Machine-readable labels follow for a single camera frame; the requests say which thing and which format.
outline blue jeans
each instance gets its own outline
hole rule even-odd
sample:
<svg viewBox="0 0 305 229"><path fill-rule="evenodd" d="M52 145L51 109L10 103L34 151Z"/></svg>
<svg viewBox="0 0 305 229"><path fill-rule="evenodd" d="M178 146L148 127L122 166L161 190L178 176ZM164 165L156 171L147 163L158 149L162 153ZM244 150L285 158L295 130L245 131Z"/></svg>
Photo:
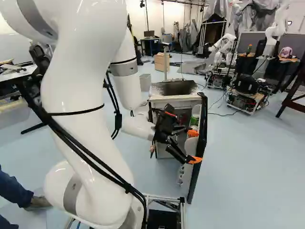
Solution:
<svg viewBox="0 0 305 229"><path fill-rule="evenodd" d="M15 177L10 177L1 170L0 165L0 196L9 202L18 204L20 208L30 206L34 193L22 187ZM17 225L10 224L4 217L0 215L1 229L17 229Z"/></svg>

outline sink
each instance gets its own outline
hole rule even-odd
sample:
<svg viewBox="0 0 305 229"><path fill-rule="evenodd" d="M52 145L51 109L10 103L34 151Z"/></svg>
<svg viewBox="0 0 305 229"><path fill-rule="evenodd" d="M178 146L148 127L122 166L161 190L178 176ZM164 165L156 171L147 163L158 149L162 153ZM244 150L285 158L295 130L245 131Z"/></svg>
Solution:
<svg viewBox="0 0 305 229"><path fill-rule="evenodd" d="M152 83L150 89L150 95L171 96L197 93L198 87L194 80Z"/></svg>

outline gray floor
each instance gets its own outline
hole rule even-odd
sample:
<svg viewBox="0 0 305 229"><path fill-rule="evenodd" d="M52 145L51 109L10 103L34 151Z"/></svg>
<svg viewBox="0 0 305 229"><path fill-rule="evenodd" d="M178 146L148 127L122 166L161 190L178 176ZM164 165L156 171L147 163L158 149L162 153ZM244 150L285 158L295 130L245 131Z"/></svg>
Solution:
<svg viewBox="0 0 305 229"><path fill-rule="evenodd" d="M183 56L184 61L193 59ZM173 54L171 62L179 61L181 56ZM171 67L169 78L181 77L177 69ZM151 63L140 66L139 71L151 73L153 82L163 79L163 73L155 71ZM205 85L201 76L183 77ZM209 104L222 96L221 91L213 89L205 89L204 93ZM112 130L113 107L107 92L104 95L104 110ZM253 116L209 115L208 145L193 204L187 207L189 229L305 227L305 114L287 108L280 119L275 118L285 95L273 96L270 105ZM224 115L235 111L221 104L222 101L214 105L210 112ZM21 130L38 122L31 114L27 121L0 130L2 169L32 190L41 188L49 169L63 160L48 128L20 135ZM149 142L123 133L115 142L140 191L169 197L186 194L176 185L178 163L174 160L150 159ZM19 223L21 229L41 229L41 225L60 229L66 220L65 214L55 209L46 214L25 215L3 199L0 207L4 207L0 212L10 215L10 220Z"/></svg>

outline orange clamp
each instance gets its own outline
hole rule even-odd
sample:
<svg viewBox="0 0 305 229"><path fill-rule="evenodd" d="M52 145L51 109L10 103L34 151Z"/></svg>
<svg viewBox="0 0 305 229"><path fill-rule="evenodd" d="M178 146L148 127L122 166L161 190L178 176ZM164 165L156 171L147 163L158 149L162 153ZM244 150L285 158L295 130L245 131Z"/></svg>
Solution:
<svg viewBox="0 0 305 229"><path fill-rule="evenodd" d="M192 158L194 158L194 161L189 161L188 164L190 165L194 165L194 164L198 164L200 162L202 162L203 158L201 157L197 157L197 156L192 156Z"/></svg>
<svg viewBox="0 0 305 229"><path fill-rule="evenodd" d="M196 130L189 130L187 132L187 134L189 137L198 137L199 136L199 133Z"/></svg>

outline white container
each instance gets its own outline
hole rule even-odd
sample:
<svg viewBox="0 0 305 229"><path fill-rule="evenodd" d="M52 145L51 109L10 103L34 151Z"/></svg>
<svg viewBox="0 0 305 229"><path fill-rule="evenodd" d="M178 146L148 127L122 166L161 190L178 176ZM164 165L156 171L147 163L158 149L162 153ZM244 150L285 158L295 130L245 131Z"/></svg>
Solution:
<svg viewBox="0 0 305 229"><path fill-rule="evenodd" d="M141 91L142 92L149 92L151 82L152 82L152 76L150 74L140 75Z"/></svg>
<svg viewBox="0 0 305 229"><path fill-rule="evenodd" d="M196 105L192 108L192 117L199 118L200 117L200 111L201 111L201 105Z"/></svg>
<svg viewBox="0 0 305 229"><path fill-rule="evenodd" d="M30 108L23 99L0 105L0 129L27 120Z"/></svg>

